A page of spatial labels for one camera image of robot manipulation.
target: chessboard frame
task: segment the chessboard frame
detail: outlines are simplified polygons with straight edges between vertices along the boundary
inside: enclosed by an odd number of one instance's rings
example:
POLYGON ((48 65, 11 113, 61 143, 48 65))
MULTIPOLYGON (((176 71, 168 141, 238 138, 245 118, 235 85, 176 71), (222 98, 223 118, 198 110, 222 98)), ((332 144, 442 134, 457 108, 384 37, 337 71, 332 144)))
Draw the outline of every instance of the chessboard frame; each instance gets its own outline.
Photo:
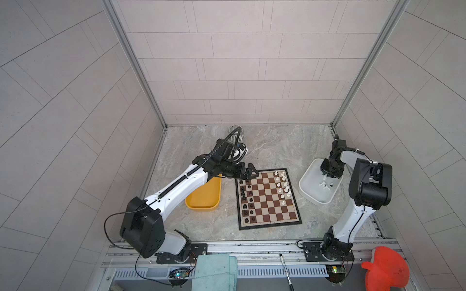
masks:
POLYGON ((295 192, 293 191, 293 187, 291 186, 291 181, 289 179, 288 170, 287 168, 276 168, 276 169, 263 169, 257 170, 259 174, 261 172, 270 172, 270 171, 285 171, 288 177, 288 184, 291 190, 291 197, 293 198, 293 202, 295 203, 296 213, 298 215, 299 221, 291 221, 291 222, 283 222, 283 223, 271 223, 265 225, 251 225, 251 226, 241 226, 241 203, 240 203, 240 191, 238 189, 238 179, 235 179, 235 188, 236 188, 236 210, 238 212, 238 227, 240 230, 250 230, 250 229, 257 229, 257 228, 267 228, 267 227, 275 227, 275 226, 285 226, 285 225, 296 225, 302 224, 301 214, 299 213, 298 204, 296 203, 295 192))

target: tiled wall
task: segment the tiled wall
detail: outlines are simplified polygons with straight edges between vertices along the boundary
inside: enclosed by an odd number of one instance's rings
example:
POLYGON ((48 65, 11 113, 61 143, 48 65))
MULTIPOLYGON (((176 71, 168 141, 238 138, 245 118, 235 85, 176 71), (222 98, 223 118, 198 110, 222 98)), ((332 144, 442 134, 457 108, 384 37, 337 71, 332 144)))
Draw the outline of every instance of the tiled wall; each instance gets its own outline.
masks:
POLYGON ((376 212, 424 290, 466 290, 466 1, 411 0, 336 127, 393 166, 376 212))
POLYGON ((0 290, 84 290, 161 132, 100 1, 0 1, 0 290))
POLYGON ((168 124, 329 123, 394 1, 113 1, 168 124))

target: gray marble surface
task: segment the gray marble surface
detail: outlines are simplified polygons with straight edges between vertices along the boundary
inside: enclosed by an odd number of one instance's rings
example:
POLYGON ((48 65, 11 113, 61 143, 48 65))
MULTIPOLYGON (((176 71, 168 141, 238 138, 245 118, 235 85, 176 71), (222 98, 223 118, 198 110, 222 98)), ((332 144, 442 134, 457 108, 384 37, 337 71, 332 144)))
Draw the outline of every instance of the gray marble surface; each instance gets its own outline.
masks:
MULTIPOLYGON (((192 160, 208 154, 229 126, 169 127, 146 196, 170 183, 192 160)), ((168 230, 177 229, 192 240, 244 240, 318 238, 336 223, 348 201, 350 176, 343 180, 332 202, 316 206, 299 194, 298 182, 315 158, 326 157, 333 137, 327 125, 243 126, 248 154, 243 161, 256 169, 287 168, 295 191, 302 224, 239 230, 234 180, 223 179, 220 204, 212 211, 195 211, 180 203, 164 222, 168 230)), ((376 237, 370 221, 357 237, 376 237)))

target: gray wall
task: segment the gray wall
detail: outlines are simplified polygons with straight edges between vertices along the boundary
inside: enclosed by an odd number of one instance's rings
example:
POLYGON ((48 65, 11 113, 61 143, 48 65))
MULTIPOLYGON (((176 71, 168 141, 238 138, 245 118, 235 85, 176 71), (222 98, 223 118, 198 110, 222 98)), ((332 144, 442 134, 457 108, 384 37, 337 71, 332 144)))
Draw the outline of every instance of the gray wall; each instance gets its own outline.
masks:
POLYGON ((83 290, 161 132, 99 0, 0 1, 0 289, 83 290))
POLYGON ((330 123, 395 4, 112 2, 168 124, 330 123))
POLYGON ((336 129, 393 166, 376 212, 424 290, 466 290, 466 2, 411 0, 336 129))

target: black mounting plate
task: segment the black mounting plate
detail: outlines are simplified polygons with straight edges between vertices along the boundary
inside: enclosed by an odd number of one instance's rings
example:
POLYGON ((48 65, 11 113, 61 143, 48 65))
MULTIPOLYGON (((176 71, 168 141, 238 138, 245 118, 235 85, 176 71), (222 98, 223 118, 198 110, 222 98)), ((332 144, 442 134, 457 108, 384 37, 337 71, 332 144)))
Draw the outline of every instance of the black mounting plate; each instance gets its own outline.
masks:
MULTIPOLYGON (((207 254, 207 244, 191 244, 191 248, 189 252, 194 253, 194 257, 197 259, 199 255, 207 254)), ((177 262, 173 257, 157 257, 157 264, 184 264, 184 263, 191 263, 191 260, 186 260, 186 262, 177 262)))
MULTIPOLYGON (((306 262, 329 262, 329 260, 324 258, 322 250, 320 248, 320 244, 321 242, 302 243, 302 248, 304 249, 304 256, 306 257, 306 262)), ((346 260, 347 262, 351 262, 352 260, 354 260, 353 252, 349 251, 349 254, 343 260, 346 260)))

